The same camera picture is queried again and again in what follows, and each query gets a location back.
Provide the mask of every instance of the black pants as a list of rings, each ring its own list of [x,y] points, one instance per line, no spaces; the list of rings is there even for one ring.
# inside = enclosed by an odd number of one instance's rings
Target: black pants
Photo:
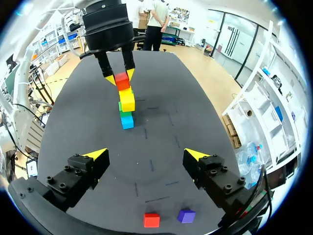
[[[143,50],[151,50],[153,46],[153,51],[159,51],[161,41],[162,41],[161,28],[156,26],[148,26]]]

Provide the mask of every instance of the yellow block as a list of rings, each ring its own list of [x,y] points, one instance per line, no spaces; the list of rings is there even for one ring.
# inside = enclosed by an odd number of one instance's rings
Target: yellow block
[[[135,69],[127,70],[127,75],[130,81],[132,80],[134,72],[135,72]]]
[[[84,154],[83,156],[88,156],[96,160],[97,157],[99,157],[104,151],[107,151],[107,150],[108,150],[107,148],[104,148],[104,149],[100,149],[91,153]]]
[[[135,96],[133,93],[120,95],[123,112],[135,111]]]
[[[132,93],[132,87],[130,86],[129,88],[125,89],[125,90],[122,90],[122,91],[119,91],[119,96],[121,97],[121,95],[123,94],[131,94]]]
[[[113,85],[116,86],[116,83],[115,83],[115,80],[114,80],[114,76],[113,76],[113,75],[106,77],[106,80],[108,80],[109,82],[111,82]]]
[[[211,156],[211,155],[207,155],[205,153],[197,152],[197,151],[189,149],[189,148],[186,148],[185,150],[187,150],[197,161],[199,161],[199,158],[203,158],[204,156],[206,156],[206,157]]]

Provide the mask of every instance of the person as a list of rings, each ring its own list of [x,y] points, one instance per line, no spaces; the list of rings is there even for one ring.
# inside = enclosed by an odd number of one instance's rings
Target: person
[[[168,7],[163,0],[155,0],[152,2],[152,10],[146,31],[146,40],[143,49],[159,51],[162,41],[162,33],[165,32],[167,24],[170,20]]]
[[[126,3],[129,21],[133,22],[134,36],[138,36],[140,16],[144,16],[143,3],[139,0],[123,0]]]

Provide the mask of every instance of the red block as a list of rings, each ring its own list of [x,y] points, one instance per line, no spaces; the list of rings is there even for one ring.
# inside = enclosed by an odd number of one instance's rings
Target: red block
[[[143,218],[143,225],[145,228],[160,227],[160,216],[158,214],[145,214]]]
[[[119,91],[122,91],[131,87],[129,84],[129,78],[126,72],[115,75],[115,83]]]

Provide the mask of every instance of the wooden floor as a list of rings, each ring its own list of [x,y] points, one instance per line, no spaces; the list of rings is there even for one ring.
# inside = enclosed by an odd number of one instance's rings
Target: wooden floor
[[[233,97],[238,94],[241,89],[235,80],[219,63],[211,57],[205,56],[203,52],[197,48],[161,45],[160,50],[163,51],[164,49],[166,49],[167,53],[175,53],[186,65],[212,102],[219,117],[222,118],[222,112],[227,108],[233,100]],[[67,61],[53,76],[46,79],[53,100],[57,98],[63,85],[80,62],[80,59],[72,53],[67,52],[66,54],[69,61]],[[35,92],[34,95],[35,99],[36,96],[39,97],[37,92]],[[26,157],[20,153],[18,154],[18,157],[19,159],[16,161],[16,164],[26,168]],[[27,179],[26,171],[17,167],[16,176],[18,178],[24,177]]]

